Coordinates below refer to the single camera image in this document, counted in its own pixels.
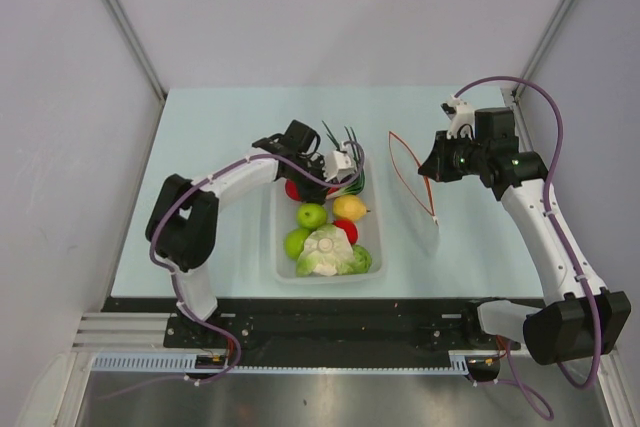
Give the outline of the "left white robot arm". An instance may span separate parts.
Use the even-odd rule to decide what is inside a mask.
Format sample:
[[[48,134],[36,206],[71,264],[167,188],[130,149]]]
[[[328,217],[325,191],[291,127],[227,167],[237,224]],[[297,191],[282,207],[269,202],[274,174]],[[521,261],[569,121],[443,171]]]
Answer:
[[[186,334],[197,345],[214,344],[220,321],[206,262],[217,235],[220,211],[253,190],[279,179],[294,183],[302,201],[322,205],[331,184],[319,134],[293,120],[283,133],[255,141],[245,157],[199,180],[167,177],[145,229],[153,264],[169,272],[179,311],[189,317]]]

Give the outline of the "green apple lower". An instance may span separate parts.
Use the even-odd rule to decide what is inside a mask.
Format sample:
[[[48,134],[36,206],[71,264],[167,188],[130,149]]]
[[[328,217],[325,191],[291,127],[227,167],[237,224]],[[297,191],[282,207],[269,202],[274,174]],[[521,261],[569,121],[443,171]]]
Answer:
[[[311,234],[311,230],[299,227],[290,231],[284,239],[284,251],[288,258],[297,260],[304,250],[304,243]]]

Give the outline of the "green spring onion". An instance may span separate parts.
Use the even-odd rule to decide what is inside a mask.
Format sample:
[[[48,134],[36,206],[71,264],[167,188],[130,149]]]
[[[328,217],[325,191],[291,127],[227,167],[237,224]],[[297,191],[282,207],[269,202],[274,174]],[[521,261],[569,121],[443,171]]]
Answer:
[[[341,143],[338,141],[338,139],[336,138],[336,136],[333,134],[333,132],[331,131],[331,129],[328,127],[328,125],[322,121],[325,130],[326,130],[326,135],[328,137],[328,139],[333,143],[334,147],[338,148],[338,150],[344,152],[345,149],[341,147]],[[364,165],[365,165],[365,158],[364,158],[364,150],[362,148],[362,146],[359,144],[358,142],[358,138],[357,135],[354,131],[354,129],[352,127],[344,127],[345,131],[346,131],[346,135],[347,135],[347,141],[346,141],[346,145],[350,147],[351,149],[351,158],[353,159],[354,163],[355,163],[355,168],[356,171],[355,173],[358,173],[359,175],[357,176],[357,178],[355,178],[351,183],[349,183],[349,185],[345,186],[345,187],[331,187],[328,191],[327,191],[327,195],[326,195],[326,199],[330,200],[330,199],[335,199],[337,197],[343,196],[343,195],[357,195],[360,194],[363,190],[364,187],[366,185],[366,175],[365,175],[365,171],[364,171]],[[349,180],[351,177],[353,177],[354,174],[348,175],[346,180]],[[329,181],[327,178],[327,181],[333,184],[337,184],[337,183],[343,183],[346,180],[332,180]]]

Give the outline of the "clear orange zip bag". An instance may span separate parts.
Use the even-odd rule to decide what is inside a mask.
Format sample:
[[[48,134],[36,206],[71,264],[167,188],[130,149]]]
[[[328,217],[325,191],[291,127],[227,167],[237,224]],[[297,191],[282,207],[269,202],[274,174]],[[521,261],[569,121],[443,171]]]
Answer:
[[[418,173],[421,162],[409,144],[393,131],[388,132],[389,159],[393,181],[393,199],[409,238],[428,257],[437,252],[440,240],[439,219],[428,178]]]

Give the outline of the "green apple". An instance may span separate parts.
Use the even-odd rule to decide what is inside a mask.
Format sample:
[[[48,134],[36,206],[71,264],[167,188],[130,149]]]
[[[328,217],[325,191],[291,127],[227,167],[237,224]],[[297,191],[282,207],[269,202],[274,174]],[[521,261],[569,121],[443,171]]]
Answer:
[[[296,221],[301,228],[316,230],[327,223],[328,214],[322,205],[302,203],[296,213]]]
[[[297,260],[304,250],[304,243],[311,234],[311,230],[299,227],[290,231],[284,239],[284,251],[288,258]]]

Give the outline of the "clear plastic basket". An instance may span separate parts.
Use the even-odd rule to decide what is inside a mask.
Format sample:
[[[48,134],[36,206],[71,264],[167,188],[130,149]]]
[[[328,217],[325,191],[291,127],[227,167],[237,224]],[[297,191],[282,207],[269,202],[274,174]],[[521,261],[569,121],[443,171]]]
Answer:
[[[364,164],[366,185],[360,197],[367,207],[373,208],[372,214],[366,214],[356,223],[359,232],[358,244],[362,245],[372,255],[372,265],[368,272],[361,274],[345,274],[336,276],[320,276],[311,274],[307,277],[296,275],[295,262],[290,260],[284,250],[285,234],[294,228],[294,214],[296,205],[284,191],[284,182],[278,181],[264,195],[269,199],[270,227],[265,228],[261,237],[262,249],[269,252],[271,273],[276,281],[289,286],[339,285],[349,282],[359,282],[383,276],[386,272],[384,265],[384,251],[380,216],[378,215],[377,184],[373,179],[372,163],[367,159]]]

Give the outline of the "left aluminium frame post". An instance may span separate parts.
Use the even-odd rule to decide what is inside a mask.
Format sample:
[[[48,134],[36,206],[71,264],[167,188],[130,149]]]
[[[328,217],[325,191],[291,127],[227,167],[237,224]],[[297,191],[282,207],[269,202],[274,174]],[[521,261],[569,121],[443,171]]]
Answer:
[[[160,77],[145,49],[129,15],[121,0],[101,0],[110,18],[120,33],[125,46],[140,69],[148,86],[161,105],[168,97],[167,90],[162,86]]]

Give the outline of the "green apple upper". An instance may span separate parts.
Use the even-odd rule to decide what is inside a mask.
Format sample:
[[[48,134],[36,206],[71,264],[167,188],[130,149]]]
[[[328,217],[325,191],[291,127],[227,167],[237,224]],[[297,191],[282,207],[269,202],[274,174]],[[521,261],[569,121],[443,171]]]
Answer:
[[[302,203],[296,213],[296,221],[301,228],[316,230],[327,223],[328,214],[322,205]]]

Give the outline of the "yellow lemon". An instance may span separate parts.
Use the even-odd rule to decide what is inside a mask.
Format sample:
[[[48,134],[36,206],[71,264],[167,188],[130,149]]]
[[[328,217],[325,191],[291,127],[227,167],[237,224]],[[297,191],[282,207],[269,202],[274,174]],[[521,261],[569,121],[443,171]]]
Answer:
[[[333,215],[337,219],[357,222],[369,212],[367,205],[355,195],[343,195],[333,202]]]

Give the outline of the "right aluminium frame post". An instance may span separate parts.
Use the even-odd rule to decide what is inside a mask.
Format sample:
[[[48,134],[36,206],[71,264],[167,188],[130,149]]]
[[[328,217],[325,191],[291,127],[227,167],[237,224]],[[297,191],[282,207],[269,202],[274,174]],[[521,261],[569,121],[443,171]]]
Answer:
[[[578,0],[559,0],[554,11],[546,23],[541,37],[536,43],[531,55],[521,71],[520,77],[532,81],[535,74],[542,66],[545,58],[551,51],[551,48],[560,34],[564,24],[569,18]]]

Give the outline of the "light blue table mat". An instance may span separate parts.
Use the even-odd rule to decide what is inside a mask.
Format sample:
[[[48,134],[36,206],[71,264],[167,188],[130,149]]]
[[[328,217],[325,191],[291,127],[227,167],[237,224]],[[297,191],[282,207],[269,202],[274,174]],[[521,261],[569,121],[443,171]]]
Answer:
[[[260,138],[299,120],[337,138],[352,127],[378,188],[386,272],[339,285],[289,286],[275,280],[261,237],[270,227],[272,183],[222,210],[208,267],[214,293],[245,298],[538,298],[536,269],[509,215],[474,177],[432,187],[440,240],[433,257],[409,238],[394,202],[388,132],[423,161],[448,120],[451,88],[299,87],[175,89],[169,94],[111,290],[115,298],[169,298],[170,277],[149,258],[144,231],[164,180],[196,178],[238,160]]]

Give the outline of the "small red pepper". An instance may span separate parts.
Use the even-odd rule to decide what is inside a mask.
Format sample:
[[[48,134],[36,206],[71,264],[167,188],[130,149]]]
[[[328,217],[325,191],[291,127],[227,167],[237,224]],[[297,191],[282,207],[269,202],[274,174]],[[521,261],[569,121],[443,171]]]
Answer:
[[[357,243],[359,239],[359,233],[354,222],[347,219],[337,219],[333,222],[333,225],[337,228],[342,229],[345,232],[348,241],[352,245]]]

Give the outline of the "red tomato left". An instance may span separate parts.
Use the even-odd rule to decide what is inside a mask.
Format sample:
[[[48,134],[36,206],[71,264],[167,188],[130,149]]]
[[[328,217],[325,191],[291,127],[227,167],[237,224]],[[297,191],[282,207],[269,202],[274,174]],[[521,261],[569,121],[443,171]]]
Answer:
[[[290,198],[293,201],[297,201],[297,202],[301,201],[301,197],[298,192],[297,186],[291,180],[287,180],[285,182],[285,194],[287,195],[288,198]]]

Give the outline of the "aluminium frame post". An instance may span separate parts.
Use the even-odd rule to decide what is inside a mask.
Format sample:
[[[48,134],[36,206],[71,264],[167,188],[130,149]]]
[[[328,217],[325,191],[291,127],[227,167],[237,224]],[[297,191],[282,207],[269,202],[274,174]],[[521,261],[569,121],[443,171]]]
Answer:
[[[521,71],[520,77],[532,81],[535,74],[542,66],[545,58],[551,51],[551,48],[560,34],[564,24],[569,18],[578,0],[559,0],[554,11],[546,23],[541,37],[536,43],[531,55]]]
[[[160,77],[145,49],[129,15],[121,0],[101,0],[110,18],[120,33],[125,46],[140,69],[148,86],[161,105],[168,97],[167,90],[162,86]]]

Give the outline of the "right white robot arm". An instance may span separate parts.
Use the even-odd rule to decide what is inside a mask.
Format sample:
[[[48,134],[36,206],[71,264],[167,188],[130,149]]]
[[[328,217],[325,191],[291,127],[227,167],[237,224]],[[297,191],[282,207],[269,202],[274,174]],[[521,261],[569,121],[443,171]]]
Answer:
[[[508,108],[476,110],[462,102],[442,104],[450,120],[435,135],[420,175],[436,182],[476,176],[514,221],[538,273],[541,309],[508,300],[476,303],[461,323],[463,340],[484,348],[497,335],[524,345],[540,365],[609,354],[631,303],[612,292],[577,246],[548,182],[539,154],[519,149]]]

